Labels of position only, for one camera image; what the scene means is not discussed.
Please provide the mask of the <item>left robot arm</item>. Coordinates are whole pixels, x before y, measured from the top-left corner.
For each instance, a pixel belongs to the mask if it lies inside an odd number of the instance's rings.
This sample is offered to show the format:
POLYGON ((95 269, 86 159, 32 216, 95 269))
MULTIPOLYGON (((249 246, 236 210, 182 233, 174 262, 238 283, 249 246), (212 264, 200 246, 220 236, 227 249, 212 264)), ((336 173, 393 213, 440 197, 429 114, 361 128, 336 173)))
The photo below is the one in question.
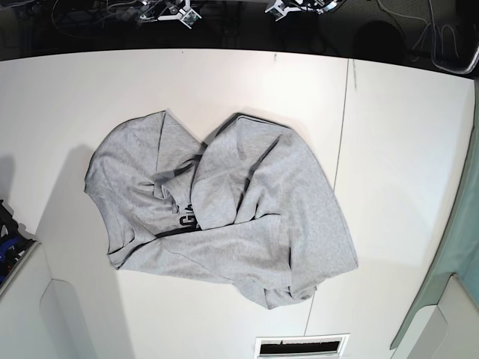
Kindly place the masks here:
POLYGON ((322 15, 334 12, 343 3, 342 0, 275 0, 266 6, 265 13, 272 15, 275 21, 279 21, 289 13, 301 12, 322 15))

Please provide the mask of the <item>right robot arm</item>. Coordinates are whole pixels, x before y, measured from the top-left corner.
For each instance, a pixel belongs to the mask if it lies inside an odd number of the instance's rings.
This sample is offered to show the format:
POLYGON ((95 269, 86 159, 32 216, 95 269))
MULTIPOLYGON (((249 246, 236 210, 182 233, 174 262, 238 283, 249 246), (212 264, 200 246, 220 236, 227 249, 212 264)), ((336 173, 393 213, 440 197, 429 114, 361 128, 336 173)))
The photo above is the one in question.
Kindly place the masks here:
POLYGON ((201 19, 201 15, 192 7, 190 0, 185 1, 146 1, 144 9, 138 15, 138 23, 179 21, 188 29, 201 19))

